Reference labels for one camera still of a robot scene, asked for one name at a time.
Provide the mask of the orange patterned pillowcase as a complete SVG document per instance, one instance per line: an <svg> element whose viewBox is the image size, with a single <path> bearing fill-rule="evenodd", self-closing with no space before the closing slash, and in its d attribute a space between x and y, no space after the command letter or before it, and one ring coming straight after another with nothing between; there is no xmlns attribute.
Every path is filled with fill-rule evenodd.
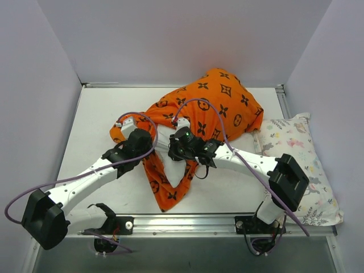
<svg viewBox="0 0 364 273"><path fill-rule="evenodd" d="M134 114L136 126L156 136L155 125L174 129L175 116L186 118L191 131L203 140L235 140L260 129L264 110L238 77L220 68L178 88L152 104L143 115ZM185 175L172 188L156 151L142 160L155 200L162 212L170 210L188 193L198 164L186 161Z"/></svg>

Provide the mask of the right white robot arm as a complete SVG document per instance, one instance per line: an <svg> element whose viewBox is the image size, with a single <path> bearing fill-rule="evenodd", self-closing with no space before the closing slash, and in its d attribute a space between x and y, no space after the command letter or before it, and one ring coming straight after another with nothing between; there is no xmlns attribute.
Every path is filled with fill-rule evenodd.
<svg viewBox="0 0 364 273"><path fill-rule="evenodd" d="M271 197L263 201L252 219L256 231L266 232L284 213L302 230L305 229L294 213L309 185L309 179L293 156L283 154L275 158L256 155L215 139L204 141L187 127L177 130L169 141L168 155L175 161L190 160L207 169L229 169L258 179Z"/></svg>

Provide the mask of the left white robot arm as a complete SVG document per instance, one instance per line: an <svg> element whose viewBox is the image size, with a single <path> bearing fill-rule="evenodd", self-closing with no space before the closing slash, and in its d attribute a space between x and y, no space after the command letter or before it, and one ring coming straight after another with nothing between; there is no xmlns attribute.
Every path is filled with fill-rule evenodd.
<svg viewBox="0 0 364 273"><path fill-rule="evenodd" d="M133 170L151 150L150 133L135 129L126 141L107 150L75 181L46 192L41 189L32 192L22 226L45 250L57 246L70 231L84 234L93 231L100 235L121 231L126 225L103 203L89 205L75 214L71 210L99 188Z"/></svg>

